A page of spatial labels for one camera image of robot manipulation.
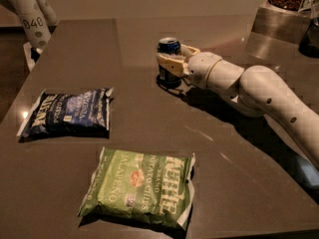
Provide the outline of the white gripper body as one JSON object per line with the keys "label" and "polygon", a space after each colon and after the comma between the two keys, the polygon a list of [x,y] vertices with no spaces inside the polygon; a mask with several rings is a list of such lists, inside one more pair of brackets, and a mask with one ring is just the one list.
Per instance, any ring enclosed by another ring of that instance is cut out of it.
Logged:
{"label": "white gripper body", "polygon": [[210,52],[200,52],[192,56],[188,60],[187,78],[194,86],[205,89],[212,68],[221,60],[220,56]]}

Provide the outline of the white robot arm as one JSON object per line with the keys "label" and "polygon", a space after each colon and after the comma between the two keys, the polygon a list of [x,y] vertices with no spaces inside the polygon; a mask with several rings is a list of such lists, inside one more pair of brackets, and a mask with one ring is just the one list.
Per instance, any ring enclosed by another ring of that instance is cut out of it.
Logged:
{"label": "white robot arm", "polygon": [[246,116],[270,116],[319,168],[319,115],[271,69],[260,65],[243,69],[218,55],[187,45],[182,45],[178,54],[168,45],[159,45],[157,61],[176,77],[218,94]]}

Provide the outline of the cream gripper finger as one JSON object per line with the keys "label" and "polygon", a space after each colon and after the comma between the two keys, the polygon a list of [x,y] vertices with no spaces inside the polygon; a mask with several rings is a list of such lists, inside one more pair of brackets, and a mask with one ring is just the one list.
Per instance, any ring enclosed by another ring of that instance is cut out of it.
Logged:
{"label": "cream gripper finger", "polygon": [[157,54],[158,64],[176,77],[182,78],[189,74],[188,63],[184,59],[173,58],[166,54]]}
{"label": "cream gripper finger", "polygon": [[188,60],[190,57],[198,54],[200,52],[200,49],[185,44],[181,44],[180,52]]}

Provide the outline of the white numbered robot arm background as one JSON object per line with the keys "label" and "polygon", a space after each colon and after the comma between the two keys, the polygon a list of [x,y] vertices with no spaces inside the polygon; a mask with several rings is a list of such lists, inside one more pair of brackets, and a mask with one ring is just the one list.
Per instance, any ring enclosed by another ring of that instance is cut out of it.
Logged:
{"label": "white numbered robot arm background", "polygon": [[51,38],[50,27],[57,24],[57,15],[47,0],[0,0],[15,13],[32,48],[44,50]]}

